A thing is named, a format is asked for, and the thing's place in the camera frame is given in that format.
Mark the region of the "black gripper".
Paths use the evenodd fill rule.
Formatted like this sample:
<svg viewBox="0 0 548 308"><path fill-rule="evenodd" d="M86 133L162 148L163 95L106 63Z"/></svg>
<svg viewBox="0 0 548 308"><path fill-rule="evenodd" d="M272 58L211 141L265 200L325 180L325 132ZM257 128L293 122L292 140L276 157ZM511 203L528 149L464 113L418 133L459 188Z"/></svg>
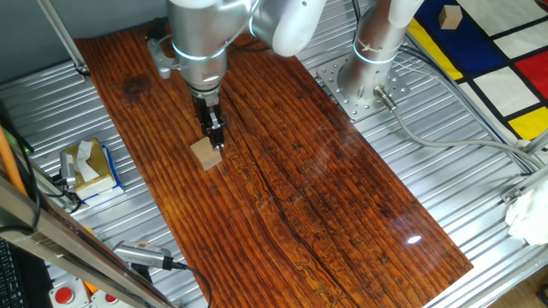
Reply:
<svg viewBox="0 0 548 308"><path fill-rule="evenodd" d="M214 150L224 148L224 121L221 111L219 90L201 92L192 90L194 113L200 121L202 133L207 137Z"/></svg>

